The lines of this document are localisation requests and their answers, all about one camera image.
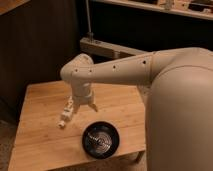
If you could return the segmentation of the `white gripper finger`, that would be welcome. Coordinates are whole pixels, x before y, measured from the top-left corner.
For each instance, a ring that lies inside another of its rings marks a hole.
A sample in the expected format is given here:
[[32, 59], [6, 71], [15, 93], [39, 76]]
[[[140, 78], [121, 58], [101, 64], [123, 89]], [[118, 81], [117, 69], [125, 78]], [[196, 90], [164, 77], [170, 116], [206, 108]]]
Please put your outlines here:
[[80, 108], [80, 105], [79, 104], [72, 104], [72, 115], [74, 115], [74, 114], [77, 114], [78, 113], [78, 110], [79, 110], [79, 108]]
[[95, 103], [90, 103], [89, 106], [96, 112], [98, 112], [98, 107], [96, 106]]

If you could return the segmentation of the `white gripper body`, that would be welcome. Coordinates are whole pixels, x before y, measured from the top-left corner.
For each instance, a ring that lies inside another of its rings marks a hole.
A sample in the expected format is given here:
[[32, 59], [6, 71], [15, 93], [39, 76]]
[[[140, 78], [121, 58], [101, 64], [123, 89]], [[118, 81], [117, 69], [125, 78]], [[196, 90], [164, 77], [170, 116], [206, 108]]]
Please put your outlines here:
[[72, 99], [75, 105], [92, 104], [94, 93], [90, 83], [75, 83], [72, 85]]

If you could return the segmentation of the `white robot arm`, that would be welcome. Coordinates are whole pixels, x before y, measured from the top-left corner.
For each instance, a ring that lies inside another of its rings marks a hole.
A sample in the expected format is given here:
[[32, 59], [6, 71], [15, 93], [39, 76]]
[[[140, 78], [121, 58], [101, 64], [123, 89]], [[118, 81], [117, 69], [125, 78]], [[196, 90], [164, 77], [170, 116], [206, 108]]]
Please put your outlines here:
[[177, 48], [98, 64], [81, 53], [60, 75], [74, 106], [93, 101], [93, 83], [147, 87], [147, 171], [213, 171], [213, 51]]

